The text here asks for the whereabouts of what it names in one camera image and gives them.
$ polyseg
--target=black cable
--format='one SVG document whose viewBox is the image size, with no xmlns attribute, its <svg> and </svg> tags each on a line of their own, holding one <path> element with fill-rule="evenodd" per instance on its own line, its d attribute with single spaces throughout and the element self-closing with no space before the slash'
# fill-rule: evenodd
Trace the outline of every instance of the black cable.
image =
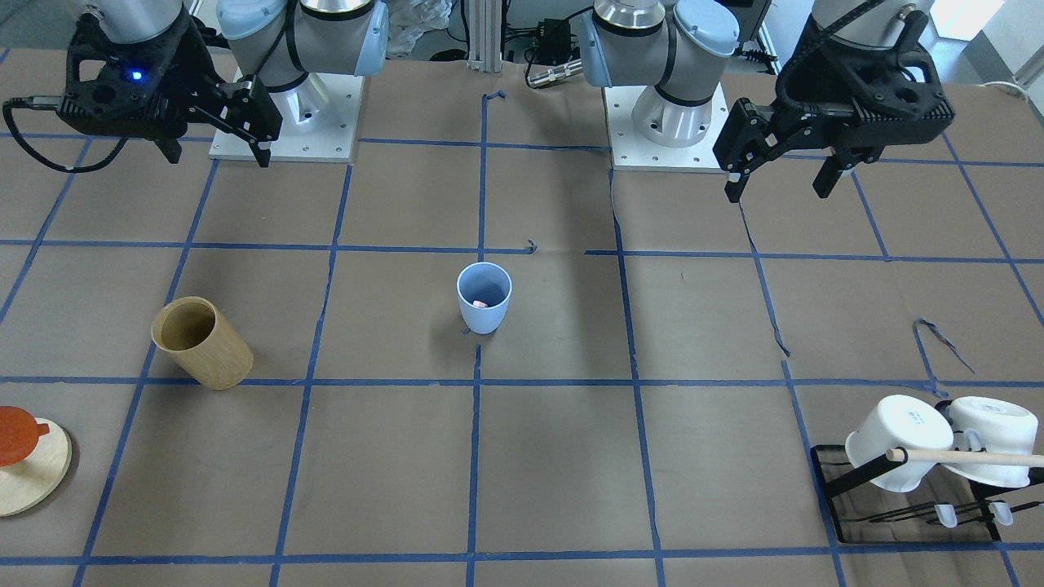
<svg viewBox="0 0 1044 587">
<path fill-rule="evenodd" d="M 450 16 L 453 15 L 453 7 L 455 7 L 456 5 L 457 5 L 457 2 L 456 2 L 456 0 L 454 0 L 452 7 L 450 7 Z M 460 17 L 461 17 L 461 19 L 464 18 L 464 5 L 460 6 Z M 465 30 L 467 30 L 467 26 L 468 26 L 468 23 L 465 23 Z M 450 26 L 448 24 L 446 25 L 446 34 L 449 36 L 450 39 L 456 41 L 457 43 L 465 43 L 465 44 L 468 43 L 468 41 L 466 41 L 464 39 L 457 39 L 456 37 L 454 37 L 453 33 L 450 32 Z"/>
<path fill-rule="evenodd" d="M 467 0 L 460 0 L 460 22 L 464 23 L 464 42 L 468 45 L 468 56 L 471 57 L 471 28 L 468 26 Z"/>
<path fill-rule="evenodd" d="M 51 111 L 56 110 L 56 107 L 55 108 L 32 107 L 31 105 L 32 99 L 33 98 L 11 98 L 5 101 L 3 103 L 3 120 L 4 122 L 7 123 L 7 130 L 10 131 L 11 138 L 15 139 L 15 142 L 18 143 L 18 146 L 22 147 L 22 150 L 29 154 L 30 157 L 32 157 L 40 163 L 43 163 L 44 165 L 55 171 L 61 171 L 63 173 L 88 173 L 91 171 L 97 171 L 98 169 L 101 169 L 108 166 L 110 163 L 112 163 L 113 160 L 116 159 L 116 156 L 119 155 L 121 150 L 123 150 L 123 145 L 127 144 L 127 138 L 122 137 L 116 143 L 116 147 L 114 147 L 113 150 L 108 156 L 105 156 L 104 159 L 102 159 L 98 163 L 95 163 L 94 165 L 87 165 L 85 167 L 70 167 L 66 165 L 58 165 L 57 163 L 54 163 L 50 159 L 47 159 L 46 157 L 41 155 L 40 151 L 38 151 L 37 149 L 32 148 L 32 146 L 30 146 L 29 143 L 25 141 L 25 137 L 22 136 L 22 132 L 18 130 L 18 124 L 15 124 L 15 116 L 13 115 L 13 111 L 15 109 L 51 110 Z"/>
<path fill-rule="evenodd" d="M 855 8 L 852 8 L 845 14 L 841 18 L 837 19 L 827 28 L 824 28 L 818 37 L 813 41 L 807 43 L 804 47 L 799 47 L 798 53 L 796 53 L 790 61 L 783 67 L 780 71 L 779 77 L 776 78 L 776 96 L 783 102 L 784 105 L 805 112 L 808 114 L 817 114 L 820 112 L 820 105 L 813 103 L 799 102 L 790 97 L 790 94 L 786 91 L 786 84 L 793 75 L 798 66 L 802 64 L 806 58 L 808 58 L 812 53 L 817 51 L 820 47 L 823 46 L 831 37 L 833 37 L 837 31 L 845 28 L 846 26 L 852 24 L 867 13 L 873 10 L 874 8 L 880 6 L 884 3 L 884 0 L 867 0 L 862 4 L 859 4 Z"/>
<path fill-rule="evenodd" d="M 271 42 L 268 50 L 264 52 L 264 56 L 261 57 L 261 62 L 258 63 L 257 68 L 254 69 L 254 75 L 257 76 L 261 73 L 261 69 L 268 63 L 268 58 L 271 57 L 272 53 L 276 52 L 276 48 L 279 47 L 279 42 L 283 40 L 286 36 L 286 31 L 292 26 L 293 23 L 293 10 L 298 9 L 298 0 L 290 0 L 286 3 L 286 8 L 283 9 L 283 26 L 279 28 L 279 34 L 276 36 L 276 40 Z"/>
<path fill-rule="evenodd" d="M 545 38 L 546 37 L 554 37 L 554 33 L 557 32 L 559 29 L 562 28 L 566 23 L 568 23 L 569 21 L 573 20 L 574 18 L 583 15 L 584 13 L 587 13 L 588 10 L 594 10 L 594 6 L 592 5 L 592 6 L 588 6 L 587 8 L 584 8 L 583 10 L 576 10 L 575 13 L 573 13 L 573 14 L 569 15 L 568 17 L 562 19 L 561 21 L 559 21 L 559 24 L 554 25 L 554 27 L 551 28 L 550 31 L 548 31 L 548 33 L 545 36 Z M 529 54 L 529 56 L 526 57 L 526 64 L 527 65 L 525 67 L 525 74 L 523 75 L 523 79 L 525 80 L 525 85 L 530 90 L 540 90 L 540 88 L 536 88 L 536 87 L 532 86 L 532 84 L 529 84 L 529 72 L 532 71 L 532 62 L 536 58 L 537 58 L 537 51 L 532 51 Z"/>
</svg>

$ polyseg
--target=cable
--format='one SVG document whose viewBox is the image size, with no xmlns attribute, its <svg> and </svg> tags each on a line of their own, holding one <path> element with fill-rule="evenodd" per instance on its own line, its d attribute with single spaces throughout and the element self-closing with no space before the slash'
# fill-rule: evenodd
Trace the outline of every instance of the cable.
<svg viewBox="0 0 1044 587">
<path fill-rule="evenodd" d="M 559 21 L 559 24 L 554 25 L 554 27 L 546 34 L 546 37 L 554 37 L 554 33 L 557 32 L 559 29 L 562 28 L 566 23 L 589 10 L 594 10 L 594 6 L 592 5 L 588 6 L 587 8 L 584 8 L 583 10 L 576 10 L 575 13 L 562 19 L 561 21 Z M 530 90 L 540 90 L 540 88 L 537 88 L 532 84 L 529 84 L 529 72 L 532 71 L 532 62 L 536 61 L 537 58 L 537 51 L 532 51 L 531 53 L 529 51 L 526 51 L 526 53 L 529 53 L 529 56 L 526 57 L 527 65 L 525 67 L 525 74 L 523 75 L 523 80 L 525 80 L 526 87 L 529 88 Z"/>
<path fill-rule="evenodd" d="M 466 0 L 460 0 L 460 22 L 464 23 L 464 42 L 468 45 L 468 58 L 471 58 L 471 28 L 468 26 L 468 6 Z"/>
<path fill-rule="evenodd" d="M 820 112 L 818 104 L 799 102 L 790 97 L 790 94 L 786 91 L 787 81 L 789 81 L 790 76 L 793 75 L 798 66 L 812 53 L 817 51 L 820 47 L 822 47 L 823 44 L 826 43 L 831 37 L 837 33 L 837 31 L 852 24 L 867 13 L 880 6 L 882 3 L 884 3 L 884 0 L 867 0 L 862 4 L 859 4 L 855 8 L 846 13 L 845 16 L 834 21 L 833 24 L 827 28 L 824 28 L 823 31 L 820 32 L 818 37 L 816 37 L 813 41 L 806 44 L 804 47 L 801 47 L 798 53 L 790 57 L 790 61 L 783 67 L 783 71 L 780 72 L 779 77 L 776 78 L 776 96 L 789 108 L 808 114 L 817 114 Z"/>
<path fill-rule="evenodd" d="M 460 2 L 457 2 L 456 0 L 453 0 L 453 4 L 450 6 L 450 16 L 453 15 L 453 8 L 455 8 L 457 6 L 457 4 L 461 4 L 462 1 L 464 0 L 461 0 Z M 462 5 L 460 6 L 460 18 L 461 18 L 461 20 L 464 19 L 464 6 Z M 468 23 L 466 22 L 465 23 L 465 30 L 467 30 L 467 29 L 468 29 Z M 454 37 L 453 33 L 450 32 L 450 26 L 449 26 L 449 24 L 446 25 L 446 34 L 449 36 L 450 39 L 456 41 L 457 43 L 465 43 L 465 44 L 468 43 L 468 41 L 466 41 L 464 39 L 457 39 L 456 37 Z"/>
<path fill-rule="evenodd" d="M 1013 96 L 1022 96 L 1022 99 L 1029 103 L 1029 93 L 1026 89 L 1018 84 L 1012 84 L 1011 81 L 987 81 L 986 84 L 979 84 L 982 88 L 1003 88 L 1005 94 L 1011 94 Z"/>
<path fill-rule="evenodd" d="M 33 102 L 38 98 L 40 98 L 40 96 L 32 96 L 28 98 L 11 98 L 5 101 L 3 103 L 3 120 L 4 122 L 7 123 L 7 128 L 10 131 L 10 136 L 13 139 L 15 139 L 15 142 L 18 143 L 18 146 L 22 147 L 22 150 L 29 154 L 30 157 L 32 157 L 40 163 L 43 163 L 47 167 L 50 167 L 51 169 L 55 171 L 61 171 L 63 173 L 88 173 L 91 171 L 97 171 L 98 169 L 101 169 L 108 166 L 110 163 L 112 163 L 113 160 L 116 159 L 116 156 L 119 155 L 121 150 L 123 150 L 123 145 L 127 144 L 127 138 L 122 137 L 116 143 L 116 147 L 114 147 L 113 150 L 110 151 L 110 154 L 105 156 L 104 159 L 102 159 L 98 163 L 95 163 L 94 165 L 87 165 L 85 167 L 70 167 L 67 165 L 58 165 L 57 163 L 54 163 L 50 159 L 47 159 L 46 157 L 41 155 L 40 151 L 32 148 L 32 146 L 30 146 L 29 143 L 26 142 L 25 137 L 22 136 L 21 131 L 18 130 L 18 124 L 15 124 L 15 116 L 13 115 L 13 111 L 15 109 L 55 111 L 57 110 L 56 104 L 61 99 L 54 96 L 53 98 L 48 98 L 46 104 L 33 105 Z"/>
<path fill-rule="evenodd" d="M 279 28 L 279 34 L 276 36 L 276 40 L 271 42 L 268 50 L 264 52 L 264 56 L 261 57 L 261 62 L 258 63 L 257 68 L 254 69 L 254 75 L 258 76 L 261 73 L 261 69 L 264 68 L 265 64 L 268 63 L 268 58 L 271 57 L 272 53 L 276 52 L 276 48 L 279 47 L 280 41 L 286 36 L 287 29 L 290 28 L 290 24 L 293 22 L 293 10 L 298 9 L 298 0 L 290 0 L 286 3 L 286 8 L 283 9 L 283 26 Z"/>
</svg>

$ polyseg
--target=round wooden board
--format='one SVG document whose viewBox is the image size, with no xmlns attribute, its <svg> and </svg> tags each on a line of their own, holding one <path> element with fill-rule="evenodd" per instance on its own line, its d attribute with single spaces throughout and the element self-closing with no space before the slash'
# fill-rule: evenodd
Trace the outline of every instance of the round wooden board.
<svg viewBox="0 0 1044 587">
<path fill-rule="evenodd" d="M 25 461 L 0 468 L 0 518 L 20 514 L 43 501 L 69 471 L 69 435 L 50 420 L 37 418 L 37 422 L 47 424 L 51 431 L 40 437 Z"/>
</svg>

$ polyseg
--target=wooden stick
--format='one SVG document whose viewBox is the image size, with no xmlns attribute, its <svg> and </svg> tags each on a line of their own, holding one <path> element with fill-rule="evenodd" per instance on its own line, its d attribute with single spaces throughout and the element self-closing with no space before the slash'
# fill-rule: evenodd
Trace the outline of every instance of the wooden stick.
<svg viewBox="0 0 1044 587">
<path fill-rule="evenodd" d="M 1004 454 L 1001 452 L 968 452 L 962 450 L 920 450 L 893 448 L 884 453 L 893 463 L 950 463 L 960 465 L 1011 465 L 1044 467 L 1044 455 Z"/>
</svg>

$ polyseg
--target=blue cup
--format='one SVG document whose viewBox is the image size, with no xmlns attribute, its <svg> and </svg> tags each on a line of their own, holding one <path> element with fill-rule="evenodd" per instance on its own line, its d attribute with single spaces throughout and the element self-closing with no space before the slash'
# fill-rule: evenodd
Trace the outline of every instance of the blue cup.
<svg viewBox="0 0 1044 587">
<path fill-rule="evenodd" d="M 512 278 L 496 263 L 473 263 L 457 277 L 460 315 L 476 334 L 489 334 L 500 326 L 511 299 Z"/>
</svg>

